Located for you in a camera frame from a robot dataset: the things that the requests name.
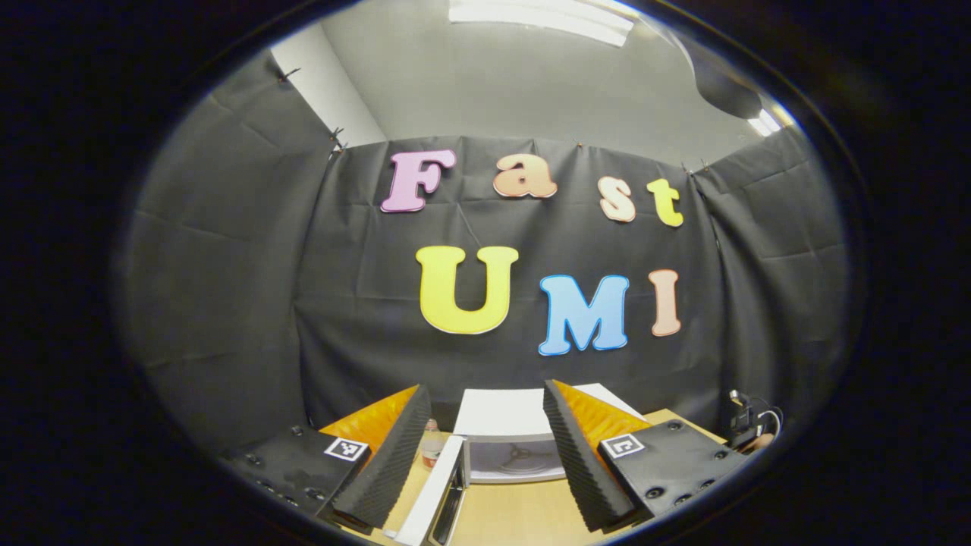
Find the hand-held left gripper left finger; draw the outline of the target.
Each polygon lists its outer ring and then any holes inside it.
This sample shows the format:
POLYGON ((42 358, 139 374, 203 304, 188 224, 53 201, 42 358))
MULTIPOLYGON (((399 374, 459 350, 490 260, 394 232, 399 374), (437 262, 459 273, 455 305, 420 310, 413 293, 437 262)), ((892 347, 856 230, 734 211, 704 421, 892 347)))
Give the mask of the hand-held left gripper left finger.
POLYGON ((324 428, 292 425, 222 459, 252 490, 304 521, 368 535, 398 502, 430 409, 427 387, 416 384, 324 428))

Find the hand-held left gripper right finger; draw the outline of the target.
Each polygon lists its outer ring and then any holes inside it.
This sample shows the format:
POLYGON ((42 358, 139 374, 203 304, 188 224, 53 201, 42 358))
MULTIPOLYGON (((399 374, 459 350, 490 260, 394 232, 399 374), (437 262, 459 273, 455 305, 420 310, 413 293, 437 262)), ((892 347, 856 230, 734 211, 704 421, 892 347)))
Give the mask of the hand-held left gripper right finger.
POLYGON ((543 410, 591 532, 677 510, 746 460, 683 419, 649 424, 558 380, 545 381, 543 410))

